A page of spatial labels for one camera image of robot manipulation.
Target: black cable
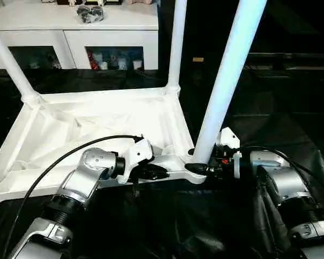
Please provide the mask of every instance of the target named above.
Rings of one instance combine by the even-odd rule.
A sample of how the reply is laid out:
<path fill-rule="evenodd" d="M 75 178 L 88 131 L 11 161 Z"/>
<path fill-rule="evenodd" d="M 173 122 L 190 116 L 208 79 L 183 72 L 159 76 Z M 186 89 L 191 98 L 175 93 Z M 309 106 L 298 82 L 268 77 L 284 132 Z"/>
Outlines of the black cable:
<path fill-rule="evenodd" d="M 233 151 L 244 151 L 244 150 L 268 150 L 276 155 L 279 155 L 280 157 L 282 157 L 284 160 L 286 160 L 296 171 L 297 173 L 300 175 L 300 177 L 302 178 L 302 180 L 307 183 L 307 179 L 305 179 L 304 175 L 302 174 L 302 172 L 300 171 L 303 170 L 305 173 L 307 173 L 309 176 L 311 176 L 323 189 L 324 189 L 324 183 L 323 181 L 316 175 L 314 174 L 311 170 L 307 169 L 306 167 L 294 162 L 292 159 L 290 159 L 289 157 L 287 157 L 286 155 L 284 155 L 282 152 L 273 149 L 271 147 L 264 147 L 264 146 L 244 146 L 244 147 L 239 147 L 239 148 L 235 148 L 233 149 Z"/>
<path fill-rule="evenodd" d="M 23 199 L 23 202 L 21 204 L 21 206 L 18 209 L 16 218 L 11 226 L 10 232 L 7 236 L 7 240 L 5 243 L 5 247 L 4 247 L 4 251 L 3 251 L 3 259 L 6 259 L 6 254 L 7 254 L 7 250 L 8 247 L 10 245 L 10 241 L 12 238 L 12 234 L 15 230 L 15 226 L 17 224 L 19 215 L 22 212 L 22 209 L 27 201 L 27 199 L 29 198 L 30 194 L 32 193 L 32 191 L 34 190 L 34 188 L 38 185 L 38 183 L 42 180 L 43 177 L 45 177 L 47 175 L 47 173 L 52 170 L 58 163 L 60 163 L 62 160 L 64 160 L 65 158 L 67 158 L 69 155 L 79 151 L 80 149 L 87 147 L 89 145 L 104 141 L 104 140 L 110 140 L 110 139 L 133 139 L 135 142 L 141 140 L 143 137 L 137 137 L 137 136 L 132 136 L 132 135 L 114 135 L 114 136 L 109 136 L 109 137 L 103 137 L 103 138 L 99 138 L 99 139 L 95 139 L 92 141 L 89 141 L 85 144 L 80 145 L 79 147 L 76 147 L 74 149 L 72 149 L 71 151 L 67 152 L 66 154 L 62 155 L 60 158 L 58 158 L 53 164 L 51 164 L 37 179 L 36 181 L 31 185 L 30 189 L 27 191 L 27 193 L 25 194 L 25 197 Z"/>

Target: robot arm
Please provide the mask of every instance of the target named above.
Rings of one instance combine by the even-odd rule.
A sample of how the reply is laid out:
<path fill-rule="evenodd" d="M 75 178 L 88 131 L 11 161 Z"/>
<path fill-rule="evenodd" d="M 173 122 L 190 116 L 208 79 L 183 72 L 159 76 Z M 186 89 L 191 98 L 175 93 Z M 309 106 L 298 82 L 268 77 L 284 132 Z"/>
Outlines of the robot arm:
<path fill-rule="evenodd" d="M 220 146 L 214 153 L 210 165 L 191 163 L 185 165 L 186 169 L 220 179 L 229 174 L 235 177 L 237 163 L 235 156 L 228 155 L 233 154 L 231 149 Z M 288 230 L 288 238 L 298 250 L 295 258 L 324 259 L 324 209 L 309 192 L 299 173 L 284 158 L 270 151 L 252 151 L 249 160 L 250 165 L 243 162 L 240 167 L 250 166 L 253 175 L 264 179 Z"/>
<path fill-rule="evenodd" d="M 87 149 L 77 168 L 66 177 L 41 217 L 33 221 L 9 258 L 62 258 L 61 250 L 70 244 L 72 228 L 87 209 L 99 180 L 116 178 L 119 183 L 127 183 L 138 163 L 152 159 L 152 147 L 146 139 L 135 143 L 123 157 L 100 148 Z"/>
<path fill-rule="evenodd" d="M 250 154 L 253 170 L 267 175 L 266 186 L 301 258 L 324 259 L 324 209 L 288 162 L 269 151 Z"/>

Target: white plastic part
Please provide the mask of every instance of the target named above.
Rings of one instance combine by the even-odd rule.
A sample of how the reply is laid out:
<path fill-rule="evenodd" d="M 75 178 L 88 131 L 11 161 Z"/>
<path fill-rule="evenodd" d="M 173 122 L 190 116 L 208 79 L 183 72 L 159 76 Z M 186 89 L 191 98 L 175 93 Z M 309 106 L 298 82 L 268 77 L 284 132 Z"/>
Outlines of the white plastic part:
<path fill-rule="evenodd" d="M 240 139 L 234 134 L 234 132 L 229 128 L 223 128 L 217 136 L 216 139 L 217 146 L 228 146 L 230 148 L 240 147 Z"/>
<path fill-rule="evenodd" d="M 0 202 L 18 199 L 58 157 L 90 140 L 117 134 L 141 134 L 153 147 L 152 163 L 168 170 L 164 180 L 187 179 L 202 183 L 204 176 L 187 172 L 192 139 L 176 93 L 163 88 L 44 94 L 44 104 L 23 105 L 0 148 Z M 90 147 L 118 152 L 133 146 L 130 139 L 99 142 Z M 58 164 L 33 191 L 32 196 L 57 191 L 74 170 L 80 150 Z M 115 179 L 101 187 L 118 186 Z"/>
<path fill-rule="evenodd" d="M 234 155 L 233 155 L 233 159 L 234 159 L 234 177 L 239 179 L 240 178 L 240 158 L 242 158 L 242 154 L 237 151 Z"/>
<path fill-rule="evenodd" d="M 175 0 L 173 38 L 166 92 L 180 91 L 179 77 L 183 52 L 187 0 Z"/>
<path fill-rule="evenodd" d="M 122 185 L 127 183 L 132 169 L 138 166 L 139 162 L 145 159 L 150 160 L 152 155 L 151 144 L 147 139 L 143 139 L 130 147 L 123 155 L 125 158 L 125 171 L 124 175 L 117 176 L 118 183 Z"/>
<path fill-rule="evenodd" d="M 267 0 L 240 0 L 206 109 L 193 162 L 208 163 Z"/>
<path fill-rule="evenodd" d="M 0 39 L 0 57 L 4 63 L 8 74 L 13 82 L 16 84 L 18 90 L 22 95 L 22 100 L 35 100 L 38 99 L 39 94 L 31 87 L 29 81 L 25 77 L 23 71 L 17 64 L 9 48 L 3 44 Z"/>

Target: black fabric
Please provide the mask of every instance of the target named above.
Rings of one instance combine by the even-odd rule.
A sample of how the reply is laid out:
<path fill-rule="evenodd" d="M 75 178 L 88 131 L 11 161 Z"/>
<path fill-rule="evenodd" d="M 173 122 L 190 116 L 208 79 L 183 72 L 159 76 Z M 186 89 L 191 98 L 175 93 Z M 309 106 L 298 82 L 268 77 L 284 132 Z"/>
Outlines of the black fabric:
<path fill-rule="evenodd" d="M 162 87 L 156 72 L 26 71 L 41 93 Z M 180 103 L 195 142 L 215 74 L 202 80 L 181 78 Z M 0 145 L 21 103 L 0 71 Z M 242 145 L 273 146 L 324 180 L 324 71 L 244 71 L 225 126 Z M 324 191 L 309 178 L 311 191 L 324 204 Z M 50 197 L 31 198 L 13 237 L 17 242 Z M 0 254 L 21 201 L 0 204 Z M 265 186 L 250 181 L 196 186 L 184 180 L 99 190 L 79 228 L 74 258 L 274 258 L 289 247 L 286 229 Z"/>

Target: small figurine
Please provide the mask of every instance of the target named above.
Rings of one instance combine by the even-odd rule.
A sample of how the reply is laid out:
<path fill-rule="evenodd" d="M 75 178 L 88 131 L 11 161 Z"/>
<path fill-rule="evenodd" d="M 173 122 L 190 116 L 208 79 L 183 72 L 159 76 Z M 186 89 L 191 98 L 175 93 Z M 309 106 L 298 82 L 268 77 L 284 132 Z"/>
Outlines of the small figurine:
<path fill-rule="evenodd" d="M 152 0 L 127 0 L 128 4 L 135 4 L 135 3 L 143 3 L 143 4 L 151 4 Z"/>
<path fill-rule="evenodd" d="M 61 69 L 60 62 L 58 60 L 54 60 L 52 62 L 52 67 L 53 67 L 53 69 Z"/>
<path fill-rule="evenodd" d="M 125 57 L 118 58 L 119 70 L 127 70 L 127 59 Z"/>
<path fill-rule="evenodd" d="M 104 19 L 104 11 L 101 6 L 94 6 L 90 9 L 87 5 L 80 5 L 77 14 L 83 23 L 100 22 Z"/>
<path fill-rule="evenodd" d="M 108 70 L 108 63 L 106 61 L 101 62 L 101 64 L 99 64 L 99 67 L 101 70 Z"/>
<path fill-rule="evenodd" d="M 92 56 L 92 51 L 88 50 L 87 51 L 87 56 L 88 56 L 89 61 L 90 61 L 91 69 L 98 70 L 99 67 L 98 67 L 98 64 L 96 63 L 96 61 L 94 60 L 94 58 Z"/>
<path fill-rule="evenodd" d="M 39 63 L 37 61 L 32 61 L 31 63 L 29 63 L 29 68 L 30 69 L 39 69 Z"/>

